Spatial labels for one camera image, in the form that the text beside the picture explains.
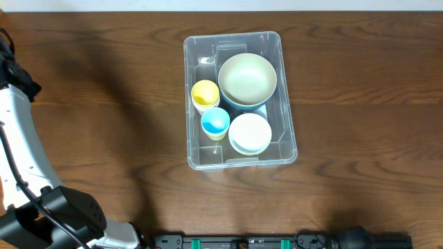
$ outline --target green tape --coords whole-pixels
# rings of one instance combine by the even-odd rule
[[[288,239],[282,239],[282,248],[281,249],[291,249],[291,241]]]
[[[191,249],[200,249],[200,240],[199,239],[193,239],[191,241]]]

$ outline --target small white bowl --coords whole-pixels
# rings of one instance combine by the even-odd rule
[[[230,144],[237,152],[254,156],[269,146],[272,130],[262,116],[245,113],[236,117],[230,124],[228,136]]]
[[[239,108],[255,108],[271,98],[277,75],[270,62],[259,55],[242,53],[220,68],[218,84],[223,97]]]

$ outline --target white wall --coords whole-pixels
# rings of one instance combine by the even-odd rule
[[[0,0],[0,8],[5,12],[443,10],[443,0]]]

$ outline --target clear plastic container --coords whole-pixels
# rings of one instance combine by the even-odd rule
[[[221,171],[228,167],[276,167],[295,161],[298,152],[280,36],[275,32],[192,36],[188,37],[183,45],[189,166],[196,170]],[[190,97],[192,86],[199,80],[212,80],[218,84],[218,73],[223,63],[240,53],[263,56],[270,61],[277,73],[278,85],[273,97],[256,111],[271,125],[271,143],[265,151],[256,156],[244,156],[236,152],[230,145],[228,136],[220,141],[211,140],[201,128],[201,116],[193,107]],[[231,121],[244,113],[232,108],[223,100],[219,107],[227,110]]]

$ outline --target wooden table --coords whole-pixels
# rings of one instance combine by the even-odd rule
[[[43,86],[33,117],[49,160],[107,218],[186,234],[359,224],[443,246],[442,13],[6,13],[1,23]],[[282,38],[298,159],[192,170],[183,41],[261,30]]]

